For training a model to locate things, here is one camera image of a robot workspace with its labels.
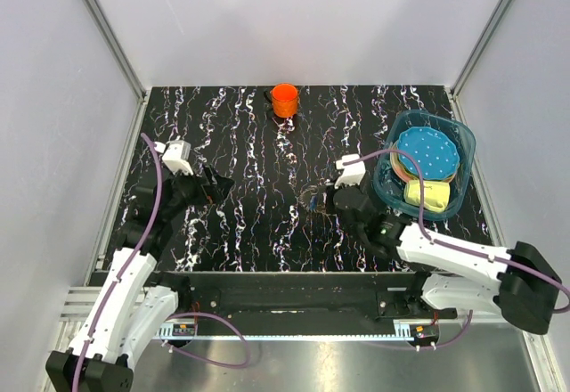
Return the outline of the blue-headed key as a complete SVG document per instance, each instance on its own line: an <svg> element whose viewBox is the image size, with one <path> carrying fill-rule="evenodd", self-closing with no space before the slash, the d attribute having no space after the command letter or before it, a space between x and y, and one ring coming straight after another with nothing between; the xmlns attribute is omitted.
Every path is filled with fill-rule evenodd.
<svg viewBox="0 0 570 392"><path fill-rule="evenodd" d="M309 197L308 208L310 211L316 211L319 207L320 194L316 193Z"/></svg>

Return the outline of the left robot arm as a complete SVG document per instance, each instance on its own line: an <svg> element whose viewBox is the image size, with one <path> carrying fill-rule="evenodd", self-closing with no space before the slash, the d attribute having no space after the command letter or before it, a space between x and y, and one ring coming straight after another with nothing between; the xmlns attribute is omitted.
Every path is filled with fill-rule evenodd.
<svg viewBox="0 0 570 392"><path fill-rule="evenodd" d="M188 208L223 203L234 181L205 166L201 174L163 170L142 176L120 229L110 270L76 337L49 355L45 370L57 391L128 391L134 369L159 327L191 310L190 281L160 274L142 303L136 300Z"/></svg>

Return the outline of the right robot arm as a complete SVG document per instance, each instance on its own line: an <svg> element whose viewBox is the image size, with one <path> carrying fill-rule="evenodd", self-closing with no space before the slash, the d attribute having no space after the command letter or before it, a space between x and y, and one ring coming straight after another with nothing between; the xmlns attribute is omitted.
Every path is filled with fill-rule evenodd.
<svg viewBox="0 0 570 392"><path fill-rule="evenodd" d="M497 314L532 334L549 331L564 287L535 246L495 247L429 231L405 215L380 211L358 185L329 184L323 193L325 211L372 255L433 267L404 295L412 316L466 309Z"/></svg>

